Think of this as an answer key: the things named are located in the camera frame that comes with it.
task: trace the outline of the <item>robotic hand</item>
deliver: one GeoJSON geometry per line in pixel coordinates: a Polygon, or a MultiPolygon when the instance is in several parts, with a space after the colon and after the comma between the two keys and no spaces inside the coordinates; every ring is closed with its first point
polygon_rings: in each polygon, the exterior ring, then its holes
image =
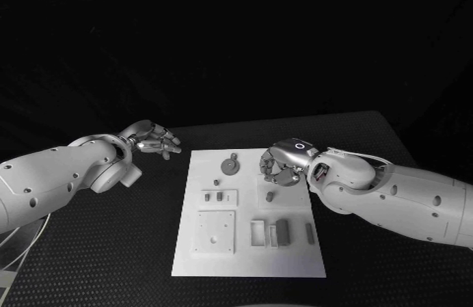
{"type": "Polygon", "coordinates": [[[141,170],[132,152],[155,152],[167,160],[180,153],[180,141],[149,120],[135,122],[118,135],[99,134],[22,155],[0,164],[0,233],[56,211],[84,188],[100,193],[118,181],[129,187],[141,170]]]}
{"type": "Polygon", "coordinates": [[[306,178],[309,191],[332,212],[354,213],[373,225],[422,241],[473,247],[473,186],[381,158],[328,148],[318,152],[285,139],[263,152],[265,180],[280,186],[306,178]],[[363,158],[383,163],[373,166],[363,158]],[[280,172],[272,173],[278,164],[280,172]]]}

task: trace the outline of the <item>cable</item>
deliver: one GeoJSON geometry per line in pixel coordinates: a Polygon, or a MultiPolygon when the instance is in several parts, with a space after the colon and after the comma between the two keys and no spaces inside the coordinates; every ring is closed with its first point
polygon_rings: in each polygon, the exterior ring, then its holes
{"type": "Polygon", "coordinates": [[[380,157],[374,157],[373,155],[363,155],[361,153],[347,152],[347,151],[338,150],[337,148],[327,148],[327,149],[331,151],[335,151],[338,153],[347,153],[348,155],[357,155],[357,157],[364,157],[364,158],[380,161],[386,165],[392,165],[392,162],[389,162],[386,159],[381,159],[380,157]]]}
{"type": "Polygon", "coordinates": [[[45,228],[47,222],[48,222],[48,218],[51,217],[51,214],[47,215],[45,221],[44,221],[44,225],[41,226],[41,230],[38,231],[35,238],[32,239],[32,242],[30,243],[28,247],[24,249],[24,251],[21,252],[21,254],[18,255],[18,257],[0,269],[0,272],[4,271],[15,262],[17,260],[21,258],[21,256],[28,252],[32,244],[35,243],[38,237],[41,236],[41,231],[45,228]]]}
{"type": "Polygon", "coordinates": [[[0,248],[1,248],[1,246],[7,243],[7,240],[14,236],[14,233],[17,232],[18,229],[19,229],[19,228],[15,227],[14,231],[9,233],[9,235],[7,236],[7,238],[1,241],[1,243],[0,243],[0,248]]]}

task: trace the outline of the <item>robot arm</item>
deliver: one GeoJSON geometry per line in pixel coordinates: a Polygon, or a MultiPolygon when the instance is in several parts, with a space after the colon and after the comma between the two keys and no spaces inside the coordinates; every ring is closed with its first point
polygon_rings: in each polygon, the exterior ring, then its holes
{"type": "Polygon", "coordinates": [[[374,167],[350,152],[328,149],[319,153],[311,144],[286,139],[266,150],[259,166],[275,184],[296,182],[288,178],[288,168],[291,174],[305,177],[309,191],[335,213],[353,213],[413,239],[473,247],[473,186],[384,163],[374,167]],[[275,175],[272,160],[280,164],[275,175]]]}
{"type": "Polygon", "coordinates": [[[132,151],[164,159],[180,152],[172,134],[149,120],[118,135],[79,138],[69,146],[22,155],[0,164],[0,233],[32,222],[63,207],[84,188],[100,193],[118,182],[126,187],[141,176],[132,151]]]}

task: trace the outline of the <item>black textured mat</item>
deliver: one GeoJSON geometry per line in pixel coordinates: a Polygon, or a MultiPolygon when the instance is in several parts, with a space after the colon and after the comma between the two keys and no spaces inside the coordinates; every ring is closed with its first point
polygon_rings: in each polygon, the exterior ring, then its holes
{"type": "Polygon", "coordinates": [[[266,148],[296,137],[413,166],[377,112],[177,128],[169,161],[135,153],[143,172],[126,189],[80,191],[53,213],[5,306],[471,306],[473,252],[407,239],[311,195],[325,279],[172,278],[191,150],[266,148]]]}

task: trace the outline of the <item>black background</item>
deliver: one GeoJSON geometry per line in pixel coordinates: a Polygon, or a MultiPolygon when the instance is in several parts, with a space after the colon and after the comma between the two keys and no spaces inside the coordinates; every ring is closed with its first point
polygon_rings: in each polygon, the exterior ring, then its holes
{"type": "Polygon", "coordinates": [[[471,0],[1,0],[0,159],[143,118],[377,110],[471,181],[471,19],[471,0]]]}

